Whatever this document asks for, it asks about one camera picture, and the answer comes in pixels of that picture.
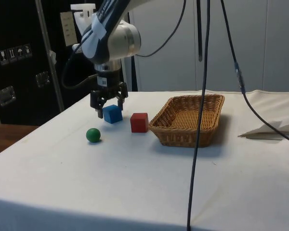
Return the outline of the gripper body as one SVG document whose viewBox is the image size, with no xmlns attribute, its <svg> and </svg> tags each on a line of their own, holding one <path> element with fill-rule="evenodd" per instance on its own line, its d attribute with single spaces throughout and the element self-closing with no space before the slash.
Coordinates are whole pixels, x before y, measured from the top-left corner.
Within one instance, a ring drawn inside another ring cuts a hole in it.
<svg viewBox="0 0 289 231">
<path fill-rule="evenodd" d="M 94 95 L 117 95 L 119 93 L 120 69 L 96 70 L 96 87 Z"/>
</svg>

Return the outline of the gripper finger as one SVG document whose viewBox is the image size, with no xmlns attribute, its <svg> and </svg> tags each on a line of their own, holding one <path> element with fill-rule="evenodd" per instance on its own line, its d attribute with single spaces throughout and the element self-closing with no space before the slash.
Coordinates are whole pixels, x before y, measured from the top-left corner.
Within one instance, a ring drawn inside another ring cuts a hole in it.
<svg viewBox="0 0 289 231">
<path fill-rule="evenodd" d="M 119 82 L 119 84 L 116 86 L 115 97 L 118 100 L 118 107 L 122 111 L 125 99 L 128 98 L 128 89 L 125 82 Z"/>
<path fill-rule="evenodd" d="M 103 118 L 103 106 L 105 103 L 105 92 L 102 90 L 92 90 L 90 92 L 90 106 L 96 110 L 99 118 Z"/>
</svg>

